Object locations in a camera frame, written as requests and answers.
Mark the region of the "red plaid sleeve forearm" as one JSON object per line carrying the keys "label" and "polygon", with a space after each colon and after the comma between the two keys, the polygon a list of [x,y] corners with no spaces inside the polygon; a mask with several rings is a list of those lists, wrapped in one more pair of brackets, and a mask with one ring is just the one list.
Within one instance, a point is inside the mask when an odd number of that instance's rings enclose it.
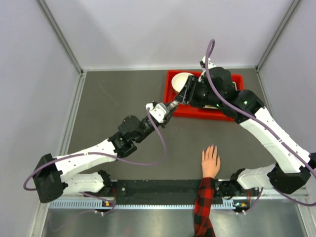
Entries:
{"label": "red plaid sleeve forearm", "polygon": [[194,208],[195,237],[215,236],[215,232],[209,218],[214,192],[214,179],[202,178]]}

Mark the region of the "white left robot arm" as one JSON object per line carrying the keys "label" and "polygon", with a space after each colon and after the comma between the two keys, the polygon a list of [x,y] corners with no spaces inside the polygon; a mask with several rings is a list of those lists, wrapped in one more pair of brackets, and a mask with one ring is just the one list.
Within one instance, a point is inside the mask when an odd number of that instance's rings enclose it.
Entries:
{"label": "white left robot arm", "polygon": [[90,174],[85,171],[108,162],[125,162],[137,150],[136,144],[168,124],[177,107],[175,101],[148,103],[143,119],[125,117],[117,133],[101,143],[65,156],[42,156],[30,176],[40,202],[49,203],[62,195],[81,192],[108,195],[112,190],[109,174],[103,170]]}

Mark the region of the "person's left hand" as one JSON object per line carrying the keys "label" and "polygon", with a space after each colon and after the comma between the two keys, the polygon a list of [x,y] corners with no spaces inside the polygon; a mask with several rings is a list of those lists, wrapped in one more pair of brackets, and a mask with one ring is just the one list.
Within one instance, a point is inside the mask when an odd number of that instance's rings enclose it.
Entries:
{"label": "person's left hand", "polygon": [[201,168],[203,178],[215,178],[220,171],[221,159],[218,155],[217,146],[208,146],[201,154]]}

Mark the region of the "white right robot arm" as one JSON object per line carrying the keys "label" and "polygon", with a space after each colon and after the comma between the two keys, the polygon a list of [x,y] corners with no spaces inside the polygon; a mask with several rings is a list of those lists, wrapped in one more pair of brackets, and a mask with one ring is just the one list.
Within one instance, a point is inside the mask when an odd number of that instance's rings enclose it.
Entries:
{"label": "white right robot arm", "polygon": [[236,89],[230,71],[213,67],[200,76],[185,74],[172,87],[178,103],[193,108],[217,108],[250,132],[276,160],[266,167],[240,169],[233,174],[230,188],[235,195],[257,187],[292,194],[307,183],[316,167],[315,156],[276,123],[254,92]]}

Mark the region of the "glitter nail polish bottle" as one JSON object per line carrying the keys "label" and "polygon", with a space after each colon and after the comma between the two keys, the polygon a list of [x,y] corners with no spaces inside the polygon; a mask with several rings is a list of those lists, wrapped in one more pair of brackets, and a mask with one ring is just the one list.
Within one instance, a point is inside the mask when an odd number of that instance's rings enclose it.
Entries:
{"label": "glitter nail polish bottle", "polygon": [[177,109],[177,107],[178,107],[178,102],[177,102],[177,101],[172,101],[172,102],[170,102],[169,105],[168,105],[168,109],[169,109],[169,110]]}

